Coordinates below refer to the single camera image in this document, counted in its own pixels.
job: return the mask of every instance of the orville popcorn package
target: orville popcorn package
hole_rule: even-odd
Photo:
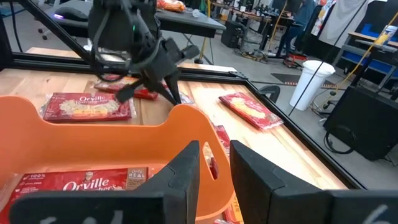
[[[232,204],[223,213],[224,219],[230,223],[243,224],[243,217],[236,196]]]
[[[278,116],[244,93],[233,93],[219,99],[257,129],[264,130],[282,124]]]
[[[228,133],[226,132],[225,128],[223,125],[214,125],[213,126],[218,138],[220,139],[220,142],[224,146],[225,153],[228,156],[229,159],[229,147],[230,147],[230,139],[228,136]],[[217,175],[218,173],[218,168],[217,164],[214,160],[214,157],[211,158],[211,173],[214,175]],[[223,213],[224,219],[226,220],[225,223],[232,223],[232,224],[242,224],[243,223],[243,217],[241,214],[241,209],[239,207],[238,200],[236,196],[234,197],[234,200],[232,204],[225,210]]]
[[[215,125],[213,127],[217,133],[218,138],[220,139],[221,144],[224,146],[226,155],[229,158],[229,144],[231,140],[229,139],[228,133],[226,132],[223,125]]]
[[[11,205],[28,193],[41,190],[134,190],[146,180],[146,167],[24,174],[0,212],[0,224],[9,223]]]
[[[214,224],[233,224],[233,223],[225,221],[225,220],[215,220]]]
[[[132,100],[118,103],[109,93],[54,93],[44,107],[43,119],[62,121],[114,121],[135,114]]]
[[[115,79],[117,77],[118,77],[118,75],[105,75],[105,78],[110,79],[110,80]],[[132,84],[135,81],[136,81],[136,79],[134,79],[134,78],[124,77],[120,81],[113,82],[113,83],[99,82],[94,85],[94,88],[96,88],[97,90],[108,92],[108,93],[116,93],[121,88],[123,88],[125,85]],[[150,92],[146,88],[134,91],[135,98],[154,100],[157,98],[157,95],[158,95],[158,93]]]

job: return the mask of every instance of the orange bin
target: orange bin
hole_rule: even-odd
[[[197,220],[213,218],[231,203],[234,189],[229,162],[206,115],[175,106],[158,126],[52,124],[33,104],[0,96],[0,188],[14,174],[166,165],[192,140],[207,142],[219,174],[213,179],[200,155]]]

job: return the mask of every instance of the black aluminum frame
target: black aluminum frame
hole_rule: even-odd
[[[42,70],[51,72],[69,72],[94,74],[90,68],[92,62],[89,54],[81,47],[70,35],[68,35],[58,24],[49,16],[43,13],[30,0],[18,0],[34,17],[49,28],[58,38],[81,58],[56,57],[49,55],[34,55],[26,53],[12,52],[7,32],[0,19],[0,71],[5,68]],[[366,187],[350,174],[342,165],[322,149],[302,128],[297,126],[275,103],[259,91],[252,82],[238,73],[216,72],[210,70],[199,70],[191,68],[180,68],[180,80],[195,82],[227,83],[244,85],[262,104],[279,116],[285,126],[301,141],[315,156],[321,160],[328,169],[334,173],[350,189],[366,189]],[[108,70],[108,72],[121,73],[118,70]]]

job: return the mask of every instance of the red popcorn package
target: red popcorn package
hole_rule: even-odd
[[[265,130],[283,123],[278,116],[244,93],[233,93],[219,99],[257,129]]]
[[[146,180],[146,167],[24,174],[0,212],[0,224],[9,223],[11,205],[28,193],[42,190],[134,190]]]
[[[105,75],[105,78],[109,79],[109,80],[116,79],[117,77],[118,77],[118,75]],[[135,81],[136,81],[136,79],[134,79],[134,78],[124,77],[120,81],[113,82],[113,83],[99,82],[94,85],[94,88],[96,88],[97,90],[105,91],[107,93],[116,93],[121,88],[123,88],[125,85],[132,84]],[[158,95],[158,93],[150,92],[146,88],[134,91],[135,98],[154,100],[157,98],[157,95]]]
[[[215,220],[214,224],[233,224],[233,223],[225,221],[225,220]]]
[[[218,138],[220,139],[221,144],[224,146],[226,155],[229,158],[229,144],[231,140],[229,139],[228,133],[226,132],[223,125],[215,125],[213,127],[216,131]]]
[[[214,130],[216,131],[216,134],[218,136],[218,139],[220,140],[220,143],[223,145],[224,147],[224,152],[226,153],[228,159],[229,159],[229,136],[228,133],[226,132],[225,128],[223,125],[213,125]],[[218,177],[218,166],[217,166],[217,162],[215,160],[215,158],[213,157],[213,154],[209,154],[209,168],[211,171],[211,174],[213,175],[214,179],[217,179]]]
[[[236,198],[236,196],[234,197],[232,204],[223,213],[223,216],[227,222],[234,224],[243,224],[241,208],[239,207],[238,199]]]
[[[51,122],[115,121],[136,114],[132,99],[121,105],[109,93],[54,93],[42,111]]]

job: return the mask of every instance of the wooden table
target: wooden table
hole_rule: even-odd
[[[28,52],[77,57],[74,52],[63,50],[32,48]],[[189,63],[181,66],[219,71],[234,70],[228,67]],[[0,95],[26,97],[39,110],[46,101],[46,95],[53,92],[96,92],[93,88],[96,81],[94,75],[5,69],[0,73]],[[219,101],[219,96],[235,92],[243,92],[256,99],[245,86],[185,81],[180,81],[178,85],[180,91],[188,95],[212,122],[224,125],[231,139],[241,141],[281,168],[321,189],[346,189],[345,185],[284,125],[259,131]],[[110,123],[157,125],[166,120],[172,109],[172,105],[162,96],[155,101],[134,99],[134,106],[137,112],[135,118]]]

